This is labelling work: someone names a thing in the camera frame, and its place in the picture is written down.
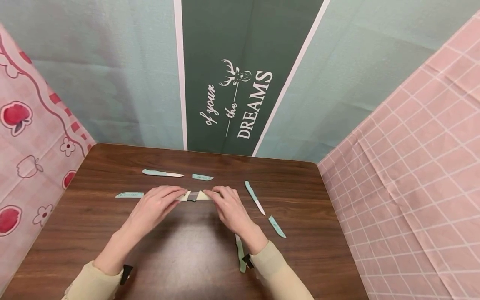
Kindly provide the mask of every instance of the pink curtain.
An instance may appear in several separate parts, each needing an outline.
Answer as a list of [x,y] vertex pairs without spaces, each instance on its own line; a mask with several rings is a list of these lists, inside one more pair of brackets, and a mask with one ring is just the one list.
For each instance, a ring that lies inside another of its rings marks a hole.
[[0,295],[95,144],[0,24]]
[[480,297],[480,13],[319,163],[370,299]]

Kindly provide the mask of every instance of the white stripe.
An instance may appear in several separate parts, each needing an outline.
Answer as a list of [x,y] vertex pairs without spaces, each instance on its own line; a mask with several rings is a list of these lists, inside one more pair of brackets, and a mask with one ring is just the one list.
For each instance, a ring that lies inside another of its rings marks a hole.
[[268,118],[267,124],[265,124],[264,131],[262,132],[262,135],[260,135],[260,139],[258,140],[257,146],[255,147],[255,150],[253,151],[252,156],[256,156],[258,152],[258,148],[260,148],[260,144],[264,140],[265,133],[268,130],[268,127],[270,126],[270,123],[272,123],[273,117],[276,114],[276,111],[278,110],[278,107],[280,106],[280,103],[282,102],[283,96],[285,96],[285,93],[287,92],[288,86],[292,82],[293,76],[295,75],[295,72],[297,71],[301,60],[303,59],[303,55],[305,55],[305,52],[307,52],[307,48],[310,45],[310,42],[312,41],[313,35],[315,34],[315,31],[317,31],[318,24],[320,24],[320,21],[322,20],[322,17],[325,14],[325,11],[327,9],[328,4],[330,3],[330,0],[325,0],[322,4],[322,7],[318,11],[318,15],[315,18],[315,21],[313,22],[312,27],[310,28],[310,32],[307,35],[307,38],[303,42],[303,46],[300,49],[299,55],[297,56],[297,60],[295,60],[295,63],[293,64],[292,70],[290,71],[290,74],[288,75],[287,81],[285,81],[285,85],[283,86],[280,95],[278,96],[278,99],[275,103],[275,106],[273,107],[272,113],[270,114],[270,117]]
[[183,60],[183,26],[181,0],[173,1],[175,11],[175,35],[177,36],[177,60],[179,65],[181,126],[183,130],[183,149],[188,150],[187,143],[187,105],[185,102],[185,62]]

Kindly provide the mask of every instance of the deer head graphic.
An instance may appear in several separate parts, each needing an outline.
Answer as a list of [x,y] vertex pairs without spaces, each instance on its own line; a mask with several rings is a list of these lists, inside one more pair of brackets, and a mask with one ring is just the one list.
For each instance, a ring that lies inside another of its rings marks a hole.
[[252,73],[250,71],[240,72],[240,69],[238,67],[236,67],[235,70],[234,70],[231,61],[222,60],[222,62],[227,64],[227,68],[228,68],[227,73],[231,74],[231,76],[227,75],[226,76],[227,80],[225,80],[223,83],[221,83],[220,84],[221,86],[227,86],[232,82],[233,82],[233,85],[237,85],[237,83],[239,81],[247,82],[252,77]]

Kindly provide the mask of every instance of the person's left hand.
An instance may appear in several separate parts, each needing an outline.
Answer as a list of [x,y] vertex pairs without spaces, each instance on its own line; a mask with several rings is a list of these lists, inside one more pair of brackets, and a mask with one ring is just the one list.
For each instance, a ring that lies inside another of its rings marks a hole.
[[140,240],[180,203],[176,199],[186,192],[186,189],[179,186],[159,186],[151,189],[140,199],[122,229]]

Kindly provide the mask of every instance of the cream sweater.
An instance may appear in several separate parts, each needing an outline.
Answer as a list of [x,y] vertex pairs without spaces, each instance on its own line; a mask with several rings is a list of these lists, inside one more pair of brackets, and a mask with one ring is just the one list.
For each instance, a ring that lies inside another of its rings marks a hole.
[[[260,253],[251,255],[250,260],[275,300],[313,300],[271,241]],[[111,300],[115,297],[122,273],[123,271],[115,276],[107,276],[95,268],[93,262],[89,262],[65,291],[62,300]]]

